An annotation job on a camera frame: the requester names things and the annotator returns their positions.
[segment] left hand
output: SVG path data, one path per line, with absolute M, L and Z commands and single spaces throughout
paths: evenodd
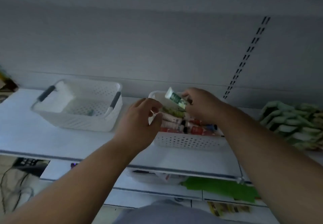
M 149 125 L 148 118 L 162 108 L 162 104 L 151 98 L 143 98 L 130 106 L 120 120 L 113 140 L 123 144 L 130 153 L 138 154 L 147 148 L 160 130 L 163 116 L 158 114 Z

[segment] hand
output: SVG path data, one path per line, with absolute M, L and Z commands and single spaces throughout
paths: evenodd
M 185 110 L 203 122 L 216 124 L 216 109 L 222 101 L 210 92 L 198 88 L 189 88 L 182 94 L 183 97 L 188 95 L 193 102 L 192 105 L 186 105 Z
M 143 98 L 132 104 L 122 117 L 113 140 L 123 144 L 130 153 L 138 154 L 154 140 L 162 124 L 162 114 L 157 114 L 149 125 L 148 117 L 157 113 L 162 104 L 151 98 Z

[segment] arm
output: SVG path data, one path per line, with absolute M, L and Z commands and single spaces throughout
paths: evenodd
M 185 92 L 186 110 L 217 124 L 264 202 L 282 223 L 320 223 L 323 219 L 323 167 L 262 127 L 247 114 L 207 91 Z
M 148 117 L 161 106 L 152 99 L 131 105 L 110 142 L 9 214 L 3 223 L 91 223 L 121 172 L 155 138 L 162 118 L 156 116 L 149 125 Z

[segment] gray basket handle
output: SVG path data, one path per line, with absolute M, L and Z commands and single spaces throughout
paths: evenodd
M 37 100 L 42 102 L 43 100 L 45 100 L 45 98 L 47 96 L 49 96 L 49 94 L 55 90 L 55 86 L 51 85 L 50 87 L 47 88 L 47 90 L 45 90 L 40 96 L 38 96 Z
M 112 107 L 113 109 L 116 106 L 116 103 L 118 102 L 120 95 L 121 95 L 121 91 L 118 91 L 114 96 L 113 101 L 111 102 L 111 105 L 110 105 L 110 107 Z

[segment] forearm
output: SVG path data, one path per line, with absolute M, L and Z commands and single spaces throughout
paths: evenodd
M 218 126 L 260 195 L 280 221 L 321 221 L 321 165 L 237 108 L 220 101 L 216 107 Z
M 4 223 L 91 223 L 135 155 L 111 140 L 9 215 Z

